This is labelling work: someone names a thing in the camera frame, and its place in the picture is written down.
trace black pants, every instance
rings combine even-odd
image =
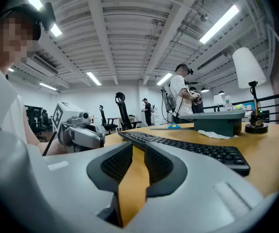
[[[148,126],[151,126],[151,114],[145,113],[145,119]]]
[[[179,117],[174,117],[175,123],[193,123],[193,120],[186,120],[186,119],[180,119]]]

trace person in black clothing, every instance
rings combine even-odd
[[[201,103],[199,103],[197,105],[195,105],[195,104],[192,105],[192,112],[193,113],[203,113],[204,112],[204,110],[203,110],[203,101],[202,101],[202,96],[201,96],[200,92],[198,92],[196,90],[196,88],[193,87],[193,86],[190,87],[189,90],[190,90],[190,92],[198,93],[200,95],[200,98],[201,98]]]
[[[145,109],[142,111],[145,112],[145,118],[146,118],[146,123],[148,126],[151,126],[151,104],[148,102],[146,98],[143,99],[143,102],[145,103]]]

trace man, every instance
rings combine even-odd
[[[147,98],[144,98],[142,101],[145,103],[145,108],[142,111],[145,112],[146,123],[148,126],[151,126],[151,104]]]
[[[203,100],[202,100],[202,96],[201,96],[200,92],[198,92],[198,91],[196,90],[196,88],[193,87],[193,86],[189,88],[189,91],[190,91],[191,94],[193,94],[193,93],[199,94],[199,97],[200,97],[200,99],[201,99],[201,102],[200,102],[199,104],[193,104],[193,105],[192,105],[192,108],[193,108],[192,111],[193,111],[194,113],[203,113],[203,112],[204,112],[204,110],[203,110]]]
[[[172,113],[175,118],[175,123],[190,123],[185,119],[180,119],[179,116],[193,114],[192,102],[198,102],[199,94],[190,94],[188,85],[185,84],[185,77],[188,75],[188,67],[186,64],[179,64],[176,67],[175,75],[171,79],[170,90],[176,101],[176,108]]]
[[[0,71],[6,75],[9,67],[27,57],[35,40],[40,37],[33,18],[22,12],[11,12],[0,20]],[[26,117],[22,97],[18,95],[4,118],[1,128],[15,134],[24,143],[35,145],[43,153],[48,143],[39,142]],[[48,154],[67,153],[63,145],[54,140]]]

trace black keyboard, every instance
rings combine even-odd
[[[231,168],[232,170],[234,170],[242,176],[247,176],[250,173],[250,166],[236,147],[211,146],[183,142],[136,131],[118,132],[118,134],[124,140],[132,141],[133,145],[141,150],[145,150],[145,142],[158,142],[215,158],[216,160],[220,161],[221,163],[224,163],[226,166],[228,166],[229,168]]]

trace white lampshade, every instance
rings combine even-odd
[[[213,103],[217,104],[217,105],[223,104],[224,101],[223,101],[222,95],[214,95]]]
[[[249,88],[249,82],[257,81],[258,84],[266,82],[266,77],[262,72],[260,64],[248,48],[240,48],[233,55],[239,88]]]

